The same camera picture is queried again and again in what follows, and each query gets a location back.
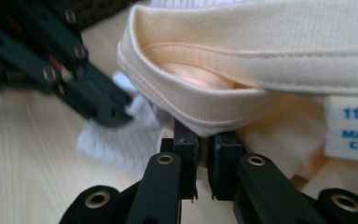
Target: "clothing label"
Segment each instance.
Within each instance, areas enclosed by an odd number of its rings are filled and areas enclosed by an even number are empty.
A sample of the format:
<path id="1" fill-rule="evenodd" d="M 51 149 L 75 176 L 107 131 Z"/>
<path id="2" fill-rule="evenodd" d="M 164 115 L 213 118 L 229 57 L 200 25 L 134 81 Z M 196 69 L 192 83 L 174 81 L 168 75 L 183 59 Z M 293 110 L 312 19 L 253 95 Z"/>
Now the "clothing label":
<path id="1" fill-rule="evenodd" d="M 325 155 L 358 160 L 358 97 L 327 97 L 325 118 Z"/>

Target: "black clamp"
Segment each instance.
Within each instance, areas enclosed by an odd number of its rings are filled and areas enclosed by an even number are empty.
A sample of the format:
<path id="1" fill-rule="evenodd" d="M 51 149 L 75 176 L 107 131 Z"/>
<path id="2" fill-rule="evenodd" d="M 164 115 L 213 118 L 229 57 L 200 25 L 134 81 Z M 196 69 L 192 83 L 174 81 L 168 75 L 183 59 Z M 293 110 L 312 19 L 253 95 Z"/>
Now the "black clamp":
<path id="1" fill-rule="evenodd" d="M 77 15 L 60 0 L 0 0 L 3 88 L 54 93 L 107 127 L 131 120 L 130 96 L 89 62 Z"/>

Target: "size label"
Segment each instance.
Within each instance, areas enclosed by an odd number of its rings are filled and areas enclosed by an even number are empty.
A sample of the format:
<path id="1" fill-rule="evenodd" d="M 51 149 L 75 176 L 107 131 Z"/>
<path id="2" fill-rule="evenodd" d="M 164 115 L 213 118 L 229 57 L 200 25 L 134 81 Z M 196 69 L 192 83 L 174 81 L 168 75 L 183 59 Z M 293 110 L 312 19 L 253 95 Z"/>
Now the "size label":
<path id="1" fill-rule="evenodd" d="M 326 156 L 358 160 L 358 97 L 329 96 L 325 118 Z"/>

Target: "metal rivet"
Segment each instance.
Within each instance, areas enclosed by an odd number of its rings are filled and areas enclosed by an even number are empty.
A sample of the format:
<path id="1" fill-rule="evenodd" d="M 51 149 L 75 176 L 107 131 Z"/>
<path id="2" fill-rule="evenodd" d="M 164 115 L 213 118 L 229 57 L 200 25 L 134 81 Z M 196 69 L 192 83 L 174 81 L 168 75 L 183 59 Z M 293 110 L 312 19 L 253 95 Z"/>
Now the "metal rivet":
<path id="1" fill-rule="evenodd" d="M 86 49 L 81 45 L 76 45 L 75 46 L 75 55 L 77 58 L 86 57 Z"/>
<path id="2" fill-rule="evenodd" d="M 348 212 L 358 212 L 358 203 L 348 196 L 342 194 L 334 194 L 333 196 L 331 196 L 331 201 L 333 201 L 333 203 L 335 203 L 338 207 Z"/>
<path id="3" fill-rule="evenodd" d="M 65 10 L 65 17 L 66 21 L 69 23 L 75 23 L 76 22 L 76 15 L 75 12 L 72 9 L 66 9 Z"/>
<path id="4" fill-rule="evenodd" d="M 251 156 L 248 158 L 248 162 L 251 163 L 252 165 L 256 165 L 256 166 L 263 166 L 266 164 L 266 162 L 264 161 L 263 158 L 260 158 L 258 156 Z"/>
<path id="5" fill-rule="evenodd" d="M 166 164 L 170 164 L 171 162 L 173 162 L 173 157 L 170 155 L 161 155 L 161 156 L 157 157 L 157 161 L 160 164 L 166 165 Z"/>
<path id="6" fill-rule="evenodd" d="M 99 190 L 97 192 L 92 193 L 89 197 L 87 197 L 85 201 L 85 205 L 88 208 L 99 208 L 107 204 L 110 200 L 110 194 L 106 190 Z"/>
<path id="7" fill-rule="evenodd" d="M 54 81 L 56 78 L 55 71 L 52 67 L 45 67 L 43 69 L 43 74 L 45 75 L 45 80 Z"/>

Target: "garment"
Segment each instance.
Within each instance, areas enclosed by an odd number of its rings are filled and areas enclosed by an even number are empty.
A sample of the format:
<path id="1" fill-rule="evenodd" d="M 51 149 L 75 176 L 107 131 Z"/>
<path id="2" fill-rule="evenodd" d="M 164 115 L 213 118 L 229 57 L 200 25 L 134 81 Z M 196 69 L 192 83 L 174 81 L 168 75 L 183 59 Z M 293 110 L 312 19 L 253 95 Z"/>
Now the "garment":
<path id="1" fill-rule="evenodd" d="M 323 154 L 314 100 L 358 95 L 358 1 L 136 6 L 117 55 L 146 98 L 197 134 L 237 131 L 312 197 L 358 194 L 358 161 Z"/>

